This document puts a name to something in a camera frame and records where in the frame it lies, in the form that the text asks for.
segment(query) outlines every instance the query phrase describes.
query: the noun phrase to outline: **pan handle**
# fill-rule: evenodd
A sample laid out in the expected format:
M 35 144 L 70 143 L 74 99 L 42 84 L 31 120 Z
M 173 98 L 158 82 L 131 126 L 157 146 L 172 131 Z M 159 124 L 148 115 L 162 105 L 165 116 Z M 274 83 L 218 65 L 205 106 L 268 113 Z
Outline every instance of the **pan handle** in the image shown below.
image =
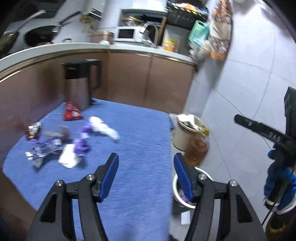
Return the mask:
M 68 20 L 69 18 L 72 18 L 72 17 L 74 17 L 74 16 L 76 16 L 76 15 L 79 15 L 79 14 L 81 14 L 81 11 L 77 11 L 77 12 L 71 14 L 70 16 L 66 17 L 64 20 L 60 21 L 59 24 L 61 25 L 63 22 L 65 22 L 65 21 Z
M 37 16 L 39 16 L 39 15 L 41 15 L 41 14 L 44 14 L 44 13 L 46 13 L 46 11 L 45 10 L 40 10 L 40 11 L 38 11 L 38 12 L 36 12 L 36 13 L 34 13 L 33 15 L 31 15 L 30 17 L 28 17 L 25 21 L 24 21 L 24 23 L 17 29 L 17 30 L 15 30 L 15 33 L 17 32 L 17 31 L 19 31 L 27 22 L 29 22 L 30 20 L 32 20 L 33 18 L 35 18 L 35 17 L 37 17 Z

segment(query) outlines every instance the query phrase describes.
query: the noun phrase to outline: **metal screw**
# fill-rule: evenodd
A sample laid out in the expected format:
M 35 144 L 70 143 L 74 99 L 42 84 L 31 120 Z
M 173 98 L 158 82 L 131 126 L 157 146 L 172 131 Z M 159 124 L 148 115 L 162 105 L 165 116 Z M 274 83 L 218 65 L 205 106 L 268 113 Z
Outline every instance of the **metal screw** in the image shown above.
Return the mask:
M 236 187 L 237 186 L 237 181 L 235 181 L 235 180 L 231 180 L 229 183 L 233 187 Z
M 92 180 L 94 179 L 94 175 L 92 175 L 92 174 L 88 174 L 88 175 L 86 176 L 86 179 L 89 180 L 89 181 L 92 181 Z
M 199 175 L 198 175 L 198 178 L 199 178 L 200 180 L 205 180 L 205 179 L 207 179 L 207 175 L 206 175 L 206 174 L 199 174 Z
M 57 185 L 58 187 L 60 187 L 61 185 L 63 185 L 63 181 L 62 181 L 62 180 L 58 180 L 58 181 L 56 181 L 56 185 Z

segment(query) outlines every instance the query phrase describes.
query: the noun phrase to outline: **red snack package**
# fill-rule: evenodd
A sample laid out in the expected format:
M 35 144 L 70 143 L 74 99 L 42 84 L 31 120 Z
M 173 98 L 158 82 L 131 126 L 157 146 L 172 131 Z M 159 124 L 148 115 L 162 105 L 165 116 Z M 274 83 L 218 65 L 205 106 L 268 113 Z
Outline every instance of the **red snack package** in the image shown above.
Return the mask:
M 82 115 L 80 114 L 80 110 L 73 105 L 72 102 L 66 102 L 66 109 L 64 112 L 64 121 L 71 121 L 71 120 L 79 120 L 82 119 Z

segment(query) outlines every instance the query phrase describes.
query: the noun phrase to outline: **blue tablecloth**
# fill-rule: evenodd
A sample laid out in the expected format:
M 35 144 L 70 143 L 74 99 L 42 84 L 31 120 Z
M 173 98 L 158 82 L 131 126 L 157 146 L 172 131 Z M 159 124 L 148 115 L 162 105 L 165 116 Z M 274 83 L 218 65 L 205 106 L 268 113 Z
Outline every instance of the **blue tablecloth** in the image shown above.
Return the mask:
M 100 117 L 118 131 L 120 139 L 92 134 L 91 151 L 74 169 L 61 166 L 58 155 L 51 155 L 39 170 L 27 161 L 25 151 L 32 148 L 25 137 L 10 150 L 3 171 L 28 203 L 38 210 L 56 180 L 78 181 L 94 173 L 112 152 L 119 155 L 119 168 L 109 196 L 98 204 L 110 241 L 165 241 L 169 234 L 171 212 L 170 119 L 166 113 L 135 106 L 96 100 L 83 111 L 83 120 L 62 121 L 65 104 L 46 115 L 42 129 L 59 131 L 69 126 L 71 138 L 90 116 Z M 82 238 L 78 202 L 73 201 L 77 238 Z

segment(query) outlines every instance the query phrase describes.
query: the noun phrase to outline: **kettle handle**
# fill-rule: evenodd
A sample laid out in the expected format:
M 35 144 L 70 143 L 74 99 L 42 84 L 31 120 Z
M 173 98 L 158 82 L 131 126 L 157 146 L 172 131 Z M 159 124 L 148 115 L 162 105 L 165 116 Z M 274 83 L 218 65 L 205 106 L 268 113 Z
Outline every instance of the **kettle handle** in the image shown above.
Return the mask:
M 97 85 L 95 87 L 90 87 L 90 89 L 93 91 L 93 90 L 99 89 L 101 87 L 102 62 L 100 60 L 98 60 L 98 59 L 88 59 L 88 61 L 91 63 L 91 65 L 96 65 L 97 66 L 97 80 L 98 80 L 98 82 L 97 82 Z

